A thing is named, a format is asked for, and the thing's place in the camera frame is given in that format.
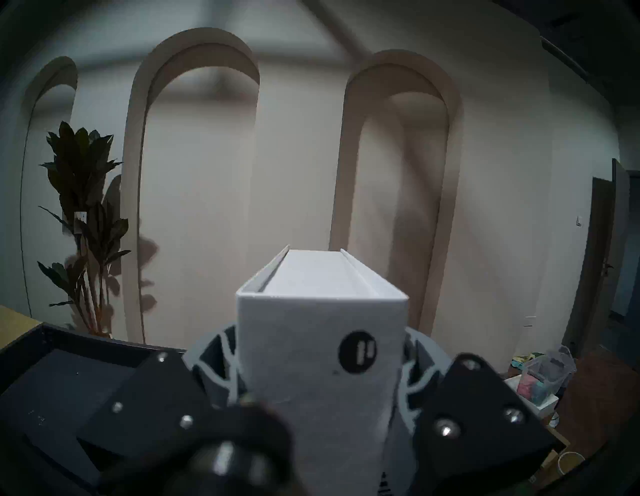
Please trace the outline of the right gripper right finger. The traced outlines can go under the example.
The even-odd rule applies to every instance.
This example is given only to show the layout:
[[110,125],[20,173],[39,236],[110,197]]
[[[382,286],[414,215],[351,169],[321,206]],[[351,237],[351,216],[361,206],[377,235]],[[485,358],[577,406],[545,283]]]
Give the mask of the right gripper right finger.
[[534,495],[556,439],[476,355],[406,328],[395,389],[395,495]]

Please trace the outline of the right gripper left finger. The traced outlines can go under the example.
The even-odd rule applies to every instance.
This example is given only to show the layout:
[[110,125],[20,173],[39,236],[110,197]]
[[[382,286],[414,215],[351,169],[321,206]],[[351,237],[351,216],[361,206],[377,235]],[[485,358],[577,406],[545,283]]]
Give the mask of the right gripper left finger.
[[161,447],[213,410],[236,403],[245,392],[236,348],[234,325],[186,351],[152,348],[76,434],[98,471]]

